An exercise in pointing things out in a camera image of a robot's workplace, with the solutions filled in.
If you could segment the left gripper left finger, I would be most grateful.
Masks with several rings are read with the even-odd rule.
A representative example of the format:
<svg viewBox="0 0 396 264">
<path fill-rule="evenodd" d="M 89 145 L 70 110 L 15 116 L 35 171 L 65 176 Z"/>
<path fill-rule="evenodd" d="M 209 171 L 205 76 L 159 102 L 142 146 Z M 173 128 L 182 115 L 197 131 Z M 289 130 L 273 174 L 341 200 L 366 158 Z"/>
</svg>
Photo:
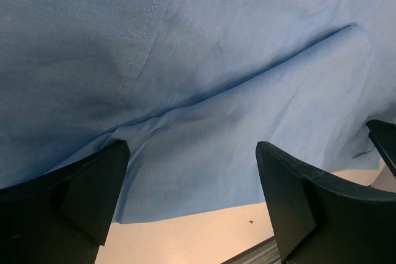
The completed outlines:
<svg viewBox="0 0 396 264">
<path fill-rule="evenodd" d="M 95 263 L 129 161 L 118 141 L 1 190 L 1 263 Z"/>
</svg>

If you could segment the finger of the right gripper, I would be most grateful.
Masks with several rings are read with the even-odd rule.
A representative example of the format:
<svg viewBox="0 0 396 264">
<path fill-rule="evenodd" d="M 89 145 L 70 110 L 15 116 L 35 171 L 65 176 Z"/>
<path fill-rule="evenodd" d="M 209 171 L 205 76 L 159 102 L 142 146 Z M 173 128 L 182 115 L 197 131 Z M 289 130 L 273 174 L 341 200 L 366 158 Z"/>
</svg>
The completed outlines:
<svg viewBox="0 0 396 264">
<path fill-rule="evenodd" d="M 370 120 L 366 123 L 369 129 L 369 138 L 390 169 L 393 176 L 396 176 L 396 126 L 380 120 Z"/>
</svg>

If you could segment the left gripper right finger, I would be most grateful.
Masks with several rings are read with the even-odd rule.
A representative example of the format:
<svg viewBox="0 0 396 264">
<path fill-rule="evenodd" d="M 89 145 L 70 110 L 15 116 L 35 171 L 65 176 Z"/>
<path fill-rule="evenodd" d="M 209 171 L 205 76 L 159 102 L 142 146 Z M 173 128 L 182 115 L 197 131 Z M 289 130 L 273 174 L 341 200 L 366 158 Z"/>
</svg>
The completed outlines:
<svg viewBox="0 0 396 264">
<path fill-rule="evenodd" d="M 282 263 L 394 263 L 395 194 L 350 182 L 269 142 L 256 146 Z"/>
</svg>

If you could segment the light blue long sleeve shirt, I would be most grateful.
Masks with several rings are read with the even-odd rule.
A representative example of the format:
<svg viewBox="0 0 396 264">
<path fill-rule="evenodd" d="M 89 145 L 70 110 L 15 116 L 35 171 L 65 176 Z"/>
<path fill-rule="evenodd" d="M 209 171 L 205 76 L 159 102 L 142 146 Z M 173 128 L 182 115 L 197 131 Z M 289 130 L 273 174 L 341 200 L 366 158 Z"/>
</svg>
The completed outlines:
<svg viewBox="0 0 396 264">
<path fill-rule="evenodd" d="M 395 120 L 395 0 L 1 0 L 1 187 L 117 140 L 114 220 L 263 201 L 256 144 L 375 169 Z"/>
</svg>

